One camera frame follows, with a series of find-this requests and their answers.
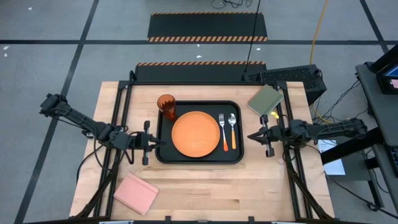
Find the gray carpet floor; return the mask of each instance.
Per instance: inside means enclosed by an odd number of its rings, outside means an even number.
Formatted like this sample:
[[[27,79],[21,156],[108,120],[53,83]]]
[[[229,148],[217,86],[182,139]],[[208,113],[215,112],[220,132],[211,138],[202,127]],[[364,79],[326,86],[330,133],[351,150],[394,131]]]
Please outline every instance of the gray carpet floor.
[[[87,40],[146,40],[152,12],[255,11],[249,8],[213,9],[211,0],[99,0]],[[366,0],[369,10],[388,43],[398,42],[398,1]],[[312,40],[324,1],[266,0],[261,2],[269,40]],[[0,40],[80,40],[93,0],[0,0]],[[360,0],[329,2],[319,40],[340,40],[316,45],[313,62],[323,71],[328,88],[319,111],[325,112],[356,80],[355,66],[383,54]],[[344,40],[370,40],[347,44]],[[14,222],[32,170],[44,143],[50,119],[38,114],[47,93],[63,88],[75,56],[72,44],[1,44],[0,42],[0,217]],[[246,60],[249,45],[84,45],[68,91],[73,107],[92,116],[103,81],[126,79],[138,62]],[[251,60],[265,60],[268,69],[307,65],[311,45],[254,45]],[[366,109],[361,86],[353,89],[333,115],[350,118]],[[370,127],[376,123],[362,114]],[[67,218],[75,191],[75,174],[83,159],[86,139],[79,131],[58,123],[47,158],[24,222]],[[379,170],[378,179],[385,188]],[[372,200],[367,182],[341,184]],[[329,183],[338,218],[367,223],[398,223],[380,212],[372,212],[350,194]],[[386,210],[395,213],[388,194],[382,193]]]

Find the black floor line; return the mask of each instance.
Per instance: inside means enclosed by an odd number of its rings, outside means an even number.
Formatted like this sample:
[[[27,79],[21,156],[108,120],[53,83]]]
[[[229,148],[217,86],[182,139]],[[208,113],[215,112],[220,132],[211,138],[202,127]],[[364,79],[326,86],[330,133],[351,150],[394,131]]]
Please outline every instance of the black floor line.
[[[398,44],[398,40],[387,40]],[[86,40],[86,45],[155,45],[155,44],[243,44],[242,42],[148,42],[146,40]],[[253,42],[257,45],[312,45],[312,40],[268,40]],[[379,45],[378,40],[317,40],[315,45]]]
[[[79,44],[80,40],[0,40],[0,44]]]
[[[387,45],[396,45],[398,40],[384,40]],[[59,45],[155,45],[155,44],[242,44],[241,42],[148,42],[146,40],[0,40],[0,44],[59,44]],[[311,45],[312,40],[268,40],[254,42],[259,45]],[[316,45],[381,45],[379,40],[317,40]]]
[[[377,39],[379,41],[381,49],[383,50],[384,53],[387,53],[387,51],[388,51],[387,44],[384,41],[383,36],[381,35],[379,28],[377,27],[376,21],[374,20],[372,14],[371,14],[371,11],[369,10],[368,4],[366,4],[365,0],[359,0],[359,1],[361,2],[362,8],[365,11],[366,17],[368,17],[368,20],[369,20],[369,22],[370,22],[370,24],[372,26],[373,32],[374,32],[374,34],[376,35],[376,37],[377,37]]]
[[[70,69],[68,71],[68,75],[65,79],[65,83],[62,88],[61,94],[65,95],[68,93],[70,84],[72,82],[73,76],[75,74],[75,70],[83,50],[83,46],[85,44],[88,45],[152,45],[152,44],[171,44],[168,42],[148,42],[146,40],[86,40],[88,31],[90,29],[91,23],[93,21],[93,17],[98,6],[99,0],[93,0],[93,5],[91,7],[90,13],[88,15],[85,27],[83,29],[83,33],[80,37],[80,40],[0,40],[0,44],[32,44],[32,45],[48,45],[48,44],[57,44],[57,45],[78,45],[75,55],[73,56],[73,60],[70,65]],[[384,40],[376,22],[373,19],[372,14],[366,4],[365,0],[360,0],[362,7],[371,23],[373,31],[377,37],[377,40],[318,40],[316,45],[380,45],[386,53],[388,51],[387,44],[395,45],[398,44],[398,40]],[[180,42],[180,43],[172,43],[172,44],[197,44],[199,42]],[[201,44],[242,44],[239,42],[225,42],[225,43],[211,43],[211,42],[200,42]],[[267,42],[258,42],[254,44],[261,45],[311,45],[312,40],[268,40]],[[34,170],[30,177],[30,181],[26,188],[24,197],[22,199],[21,205],[19,207],[16,219],[14,223],[23,223],[25,219],[25,215],[29,208],[30,201],[32,199],[34,190],[37,185],[37,181],[39,179],[40,173],[42,171],[45,158],[47,156],[50,143],[52,141],[55,129],[57,127],[57,120],[52,119],[49,129],[47,130],[47,134],[45,136],[42,148],[39,153],[39,157],[36,161]]]
[[[98,1],[99,0],[93,0],[93,5],[91,7],[90,13],[88,14],[85,28],[83,29],[83,33],[81,34],[81,37],[80,37],[80,43],[78,44],[75,55],[71,62],[65,83],[63,84],[61,94],[65,95],[65,96],[68,93],[69,86],[72,82],[73,75],[75,74],[76,66],[79,61],[81,51],[83,50],[84,40],[87,38],[87,34],[90,29],[91,22],[93,21],[93,17],[94,17],[94,13],[95,13],[97,5],[98,5]],[[40,173],[41,173],[43,165],[44,165],[45,158],[47,157],[47,153],[49,151],[50,144],[51,144],[56,127],[57,127],[57,120],[52,119],[49,129],[47,130],[47,134],[45,135],[45,139],[44,139],[42,148],[40,150],[39,157],[37,158],[35,167],[33,169],[32,175],[30,177],[28,186],[26,188],[21,205],[18,209],[18,213],[17,213],[16,219],[14,220],[14,223],[20,224],[20,223],[24,222],[27,210],[29,208],[30,201],[32,200],[32,196],[33,196],[34,190],[37,185],[37,181],[39,180]]]

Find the black tray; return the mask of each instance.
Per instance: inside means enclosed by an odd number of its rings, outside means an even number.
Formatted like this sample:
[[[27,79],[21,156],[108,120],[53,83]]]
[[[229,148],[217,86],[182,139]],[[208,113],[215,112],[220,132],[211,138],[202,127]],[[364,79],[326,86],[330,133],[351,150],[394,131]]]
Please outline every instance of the black tray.
[[[223,133],[220,127],[220,141],[216,146],[216,149],[210,154],[192,158],[183,155],[174,146],[172,141],[172,128],[174,122],[169,121],[162,112],[159,112],[158,123],[157,123],[157,138],[167,142],[166,146],[157,148],[155,151],[156,158],[163,163],[168,164],[235,164],[239,162],[243,157],[243,133],[242,133],[242,121],[241,121],[241,109],[239,106],[232,101],[176,101],[177,117],[191,112],[191,111],[202,111],[212,116],[218,123],[218,114],[224,113],[224,131],[225,138],[228,145],[228,152],[223,149]],[[231,125],[228,123],[228,116],[230,113],[234,113],[236,116],[236,124],[234,125],[235,138],[236,138],[236,149],[232,149],[232,135]]]

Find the hazard stripe tape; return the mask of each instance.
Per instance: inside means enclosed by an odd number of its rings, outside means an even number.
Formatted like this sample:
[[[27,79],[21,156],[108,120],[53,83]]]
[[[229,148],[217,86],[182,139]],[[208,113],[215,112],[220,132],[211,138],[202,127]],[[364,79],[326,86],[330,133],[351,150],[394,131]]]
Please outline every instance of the hazard stripe tape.
[[[265,42],[264,36],[198,36],[198,37],[148,37],[149,42]]]
[[[256,12],[154,12],[151,16],[154,15],[186,15],[186,14],[255,14]]]
[[[247,61],[222,62],[140,62],[137,66],[168,66],[168,65],[245,65]],[[249,61],[250,65],[265,65],[264,61]]]

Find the white paper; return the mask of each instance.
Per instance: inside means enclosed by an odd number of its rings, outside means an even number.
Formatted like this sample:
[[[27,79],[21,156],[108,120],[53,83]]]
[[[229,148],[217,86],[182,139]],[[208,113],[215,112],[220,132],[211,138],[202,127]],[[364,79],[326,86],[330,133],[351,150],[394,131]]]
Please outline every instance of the white paper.
[[[318,148],[321,153],[325,152],[335,146],[336,146],[335,140],[319,139],[319,141],[318,141]],[[346,175],[346,172],[344,171],[344,167],[343,167],[343,162],[341,161],[341,159],[338,159],[336,161],[329,162],[328,164],[323,165],[323,169],[325,170],[326,174],[328,174],[328,175]]]

